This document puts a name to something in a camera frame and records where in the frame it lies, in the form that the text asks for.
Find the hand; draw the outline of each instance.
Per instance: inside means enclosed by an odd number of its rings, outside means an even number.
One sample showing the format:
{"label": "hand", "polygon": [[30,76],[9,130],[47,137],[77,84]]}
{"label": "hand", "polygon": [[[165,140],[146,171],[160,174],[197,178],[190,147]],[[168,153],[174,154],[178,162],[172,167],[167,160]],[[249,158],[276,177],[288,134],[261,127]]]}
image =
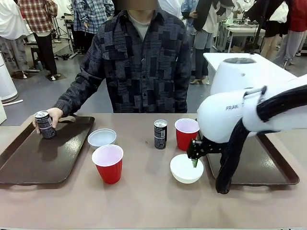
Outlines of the hand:
{"label": "hand", "polygon": [[[48,109],[47,112],[49,113],[50,117],[52,118],[52,127],[56,128],[59,120],[63,116],[63,111],[58,109],[58,108],[51,108],[51,109]],[[32,124],[33,124],[34,128],[36,129],[36,132],[39,134],[40,131],[39,131],[39,128],[38,128],[38,125],[36,123],[36,119],[35,119],[34,116],[33,116]]]}
{"label": "hand", "polygon": [[189,14],[190,18],[198,18],[198,14],[196,13],[196,11],[193,11]]}

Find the red sweater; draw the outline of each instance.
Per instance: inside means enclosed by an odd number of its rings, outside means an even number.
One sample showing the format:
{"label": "red sweater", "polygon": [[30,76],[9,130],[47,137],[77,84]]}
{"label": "red sweater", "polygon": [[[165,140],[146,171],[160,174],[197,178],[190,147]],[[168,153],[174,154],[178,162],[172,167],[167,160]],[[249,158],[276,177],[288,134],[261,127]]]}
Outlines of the red sweater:
{"label": "red sweater", "polygon": [[296,32],[307,30],[307,0],[292,0],[290,30]]}

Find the plastic cup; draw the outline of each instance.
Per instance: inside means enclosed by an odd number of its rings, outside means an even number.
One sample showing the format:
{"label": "plastic cup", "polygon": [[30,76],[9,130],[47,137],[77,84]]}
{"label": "plastic cup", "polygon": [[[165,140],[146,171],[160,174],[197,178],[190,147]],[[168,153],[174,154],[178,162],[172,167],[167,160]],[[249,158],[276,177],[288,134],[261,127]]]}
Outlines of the plastic cup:
{"label": "plastic cup", "polygon": [[92,161],[106,184],[115,184],[120,180],[123,156],[123,149],[117,145],[104,145],[94,151]]}
{"label": "plastic cup", "polygon": [[182,118],[175,122],[177,146],[182,151],[187,151],[191,139],[195,139],[200,129],[198,122],[189,119]]}

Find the white machine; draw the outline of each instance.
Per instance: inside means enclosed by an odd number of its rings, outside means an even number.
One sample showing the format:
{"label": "white machine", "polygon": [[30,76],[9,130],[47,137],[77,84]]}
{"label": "white machine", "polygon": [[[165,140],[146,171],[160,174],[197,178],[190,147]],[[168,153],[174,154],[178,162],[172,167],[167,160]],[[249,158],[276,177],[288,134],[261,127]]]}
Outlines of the white machine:
{"label": "white machine", "polygon": [[270,82],[270,76],[259,76],[257,67],[250,58],[225,60],[214,77],[211,96],[197,112],[203,139],[193,140],[187,154],[196,165],[201,156],[222,153],[216,181],[222,194],[229,191],[247,137],[307,128],[307,75],[263,85],[261,78]]}
{"label": "white machine", "polygon": [[0,100],[9,102],[17,97],[17,90],[0,54]]}

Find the tray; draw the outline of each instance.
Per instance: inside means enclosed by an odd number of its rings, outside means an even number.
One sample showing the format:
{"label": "tray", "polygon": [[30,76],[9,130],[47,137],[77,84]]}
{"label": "tray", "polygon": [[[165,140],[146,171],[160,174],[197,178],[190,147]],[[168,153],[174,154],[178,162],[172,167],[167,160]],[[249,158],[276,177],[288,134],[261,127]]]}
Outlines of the tray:
{"label": "tray", "polygon": [[[221,154],[207,156],[213,177],[221,168]],[[265,135],[247,138],[231,184],[249,186],[295,185],[299,177]]]}
{"label": "tray", "polygon": [[0,155],[0,184],[56,184],[69,176],[94,123],[76,117],[58,124],[57,135],[43,139],[30,124]]}

